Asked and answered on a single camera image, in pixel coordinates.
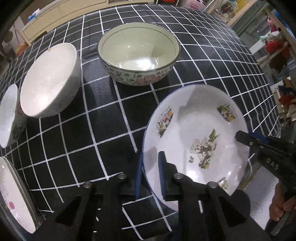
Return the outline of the person's right hand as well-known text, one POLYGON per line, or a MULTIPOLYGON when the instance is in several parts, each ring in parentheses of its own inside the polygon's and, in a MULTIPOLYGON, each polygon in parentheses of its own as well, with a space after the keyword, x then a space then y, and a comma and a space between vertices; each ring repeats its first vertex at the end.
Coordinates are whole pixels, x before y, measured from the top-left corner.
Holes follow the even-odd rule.
POLYGON ((295 203, 295 196, 285 201, 281 193, 281 182, 279 181, 275 186, 275 194, 269 207, 270 219, 279 221, 285 211, 290 212, 295 210, 295 203))

